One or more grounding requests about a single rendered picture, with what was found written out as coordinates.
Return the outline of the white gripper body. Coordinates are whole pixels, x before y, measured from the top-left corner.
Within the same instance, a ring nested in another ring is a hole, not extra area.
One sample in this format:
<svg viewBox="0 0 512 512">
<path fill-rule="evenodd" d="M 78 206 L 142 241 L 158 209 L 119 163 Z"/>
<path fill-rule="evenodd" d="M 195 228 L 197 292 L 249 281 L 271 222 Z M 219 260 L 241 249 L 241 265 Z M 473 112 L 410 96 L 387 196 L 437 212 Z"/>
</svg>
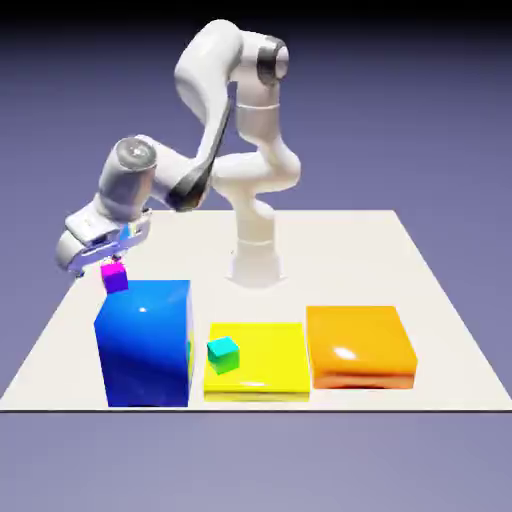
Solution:
<svg viewBox="0 0 512 512">
<path fill-rule="evenodd" d="M 129 249 L 144 242 L 150 231 L 150 216 L 128 223 L 113 223 L 114 228 L 100 229 L 100 235 L 85 243 L 66 229 L 56 246 L 56 262 L 60 269 L 80 277 L 84 268 L 105 258 L 122 257 Z"/>
</svg>

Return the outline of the small magenta cube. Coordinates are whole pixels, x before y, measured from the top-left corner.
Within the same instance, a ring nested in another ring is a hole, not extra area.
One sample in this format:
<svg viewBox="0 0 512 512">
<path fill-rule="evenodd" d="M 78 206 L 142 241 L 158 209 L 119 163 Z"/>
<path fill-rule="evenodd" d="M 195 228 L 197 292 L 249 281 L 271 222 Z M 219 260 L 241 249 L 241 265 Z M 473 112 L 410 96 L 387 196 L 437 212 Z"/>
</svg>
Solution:
<svg viewBox="0 0 512 512">
<path fill-rule="evenodd" d="M 128 289 L 126 269 L 122 262 L 114 261 L 100 265 L 102 282 L 108 294 Z"/>
</svg>

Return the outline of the small teal cube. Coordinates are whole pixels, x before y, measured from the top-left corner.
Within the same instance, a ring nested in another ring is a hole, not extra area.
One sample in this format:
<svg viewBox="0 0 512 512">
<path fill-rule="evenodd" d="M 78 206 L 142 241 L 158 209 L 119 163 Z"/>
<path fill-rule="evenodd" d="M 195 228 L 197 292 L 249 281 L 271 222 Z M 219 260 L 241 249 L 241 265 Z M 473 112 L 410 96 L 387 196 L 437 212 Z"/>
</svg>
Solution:
<svg viewBox="0 0 512 512">
<path fill-rule="evenodd" d="M 240 365 L 240 349 L 231 337 L 225 336 L 209 341 L 208 361 L 217 374 L 230 372 Z"/>
</svg>

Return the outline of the large blue box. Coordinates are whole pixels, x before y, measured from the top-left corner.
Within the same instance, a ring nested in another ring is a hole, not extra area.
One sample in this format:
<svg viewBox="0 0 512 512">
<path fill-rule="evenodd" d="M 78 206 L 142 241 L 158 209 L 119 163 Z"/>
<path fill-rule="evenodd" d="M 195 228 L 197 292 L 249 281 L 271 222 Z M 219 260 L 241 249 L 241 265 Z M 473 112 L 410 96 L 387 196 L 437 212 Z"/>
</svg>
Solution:
<svg viewBox="0 0 512 512">
<path fill-rule="evenodd" d="M 94 321 L 110 407 L 186 407 L 193 374 L 188 280 L 131 280 Z"/>
</svg>

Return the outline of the large yellow box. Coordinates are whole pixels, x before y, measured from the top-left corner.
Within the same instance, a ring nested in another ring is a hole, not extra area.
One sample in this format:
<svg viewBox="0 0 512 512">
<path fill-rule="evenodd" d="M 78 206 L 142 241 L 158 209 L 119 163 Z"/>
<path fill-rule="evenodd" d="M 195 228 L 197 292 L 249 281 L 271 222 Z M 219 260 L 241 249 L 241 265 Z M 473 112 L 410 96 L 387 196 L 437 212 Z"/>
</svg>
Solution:
<svg viewBox="0 0 512 512">
<path fill-rule="evenodd" d="M 210 339 L 231 337 L 240 349 L 238 368 L 217 374 L 205 364 L 206 401 L 307 401 L 311 377 L 304 328 L 298 322 L 213 323 Z"/>
</svg>

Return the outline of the large orange box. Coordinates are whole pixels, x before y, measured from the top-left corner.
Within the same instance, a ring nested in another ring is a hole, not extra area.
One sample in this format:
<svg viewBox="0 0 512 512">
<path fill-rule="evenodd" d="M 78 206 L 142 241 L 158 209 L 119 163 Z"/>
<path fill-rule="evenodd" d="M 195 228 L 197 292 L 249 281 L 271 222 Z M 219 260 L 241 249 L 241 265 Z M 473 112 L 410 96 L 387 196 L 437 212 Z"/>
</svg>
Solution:
<svg viewBox="0 0 512 512">
<path fill-rule="evenodd" d="M 418 359 L 393 306 L 308 306 L 306 334 L 316 389 L 414 386 Z"/>
</svg>

